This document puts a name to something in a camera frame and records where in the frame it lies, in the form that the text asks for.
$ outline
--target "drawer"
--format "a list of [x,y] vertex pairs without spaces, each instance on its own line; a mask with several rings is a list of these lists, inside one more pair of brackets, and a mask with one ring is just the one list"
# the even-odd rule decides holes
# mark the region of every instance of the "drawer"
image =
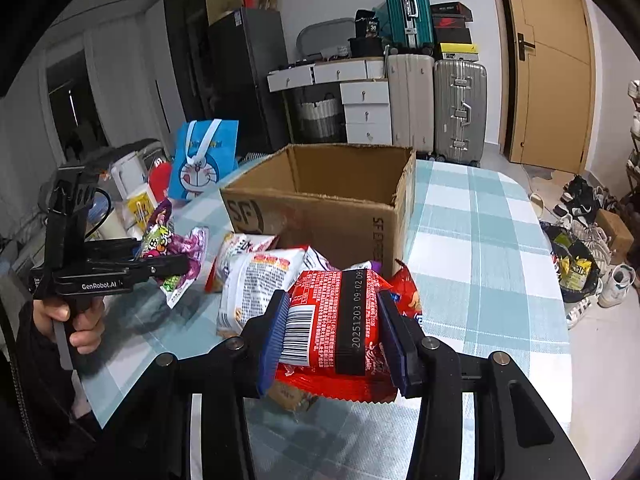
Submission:
[[295,66],[286,70],[278,70],[267,76],[269,92],[309,86],[314,83],[311,69],[313,65]]
[[385,76],[383,59],[367,59],[367,79],[382,79]]
[[347,124],[347,142],[391,145],[391,124]]
[[363,59],[322,63],[314,66],[314,74],[316,75],[316,84],[366,79],[367,67]]
[[345,105],[389,104],[389,84],[386,81],[363,81],[340,85]]
[[389,105],[344,105],[347,124],[391,124]]

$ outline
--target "plaid tablecloth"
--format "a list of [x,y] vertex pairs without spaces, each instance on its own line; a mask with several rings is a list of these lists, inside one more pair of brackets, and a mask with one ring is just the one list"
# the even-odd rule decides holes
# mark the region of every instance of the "plaid tablecloth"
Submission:
[[[211,263],[230,229],[219,191],[194,200],[176,217],[180,233],[203,224],[210,227]],[[546,247],[525,191],[509,177],[417,162],[405,260],[420,291],[424,332],[468,354],[507,351],[567,431],[571,356]],[[194,290],[169,310],[152,283],[112,301],[103,343],[81,370],[98,421],[106,423],[155,355],[167,351],[185,358],[216,345],[219,305],[219,294]],[[294,418],[269,399],[248,400],[258,478],[405,478],[418,410],[417,399],[382,405],[320,399]],[[465,397],[463,446],[461,478],[470,479],[471,396]]]

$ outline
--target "black refrigerator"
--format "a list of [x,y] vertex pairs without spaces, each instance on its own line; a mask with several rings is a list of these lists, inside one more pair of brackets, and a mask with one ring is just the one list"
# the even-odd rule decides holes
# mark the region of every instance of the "black refrigerator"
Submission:
[[280,13],[242,7],[209,27],[213,115],[237,119],[236,155],[273,153],[289,143],[280,92],[267,75],[287,64]]

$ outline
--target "wooden door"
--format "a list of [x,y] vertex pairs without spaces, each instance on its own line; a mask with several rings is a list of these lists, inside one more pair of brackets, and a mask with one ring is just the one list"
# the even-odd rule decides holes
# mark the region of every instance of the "wooden door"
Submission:
[[510,0],[516,100],[510,160],[579,173],[593,115],[584,0]]

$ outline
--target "blue gift bag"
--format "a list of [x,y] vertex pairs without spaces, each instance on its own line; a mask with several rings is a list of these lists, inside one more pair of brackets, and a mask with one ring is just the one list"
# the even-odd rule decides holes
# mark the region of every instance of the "blue gift bag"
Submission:
[[238,121],[184,123],[178,131],[169,197],[191,200],[234,170]]

